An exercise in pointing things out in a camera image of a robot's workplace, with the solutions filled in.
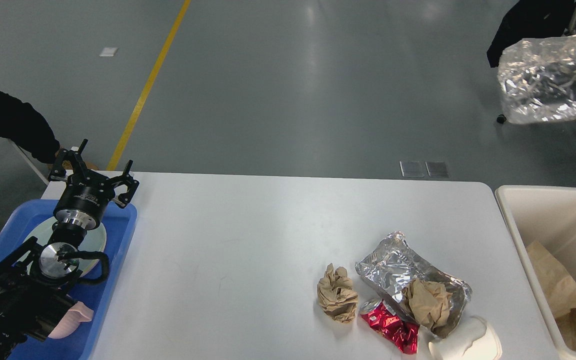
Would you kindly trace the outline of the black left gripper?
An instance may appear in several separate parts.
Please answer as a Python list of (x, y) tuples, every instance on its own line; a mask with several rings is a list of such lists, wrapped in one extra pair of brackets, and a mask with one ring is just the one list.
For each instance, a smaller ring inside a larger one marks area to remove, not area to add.
[(62, 149), (48, 173), (48, 182), (66, 182), (61, 198), (54, 209), (59, 223), (72, 224), (85, 231), (101, 225), (109, 202), (126, 208), (140, 185), (131, 174), (134, 161), (128, 160), (121, 174), (107, 178), (103, 187), (86, 186), (92, 180), (92, 170), (82, 158), (89, 140), (84, 138), (76, 149)]

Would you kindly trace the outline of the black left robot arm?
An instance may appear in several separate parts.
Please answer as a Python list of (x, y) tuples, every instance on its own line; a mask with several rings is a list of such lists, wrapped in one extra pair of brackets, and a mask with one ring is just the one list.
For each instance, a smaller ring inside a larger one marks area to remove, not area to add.
[(128, 161), (109, 177), (80, 146), (62, 150), (48, 179), (58, 200), (31, 200), (0, 232), (0, 360), (86, 360), (105, 320), (136, 227), (139, 181)]

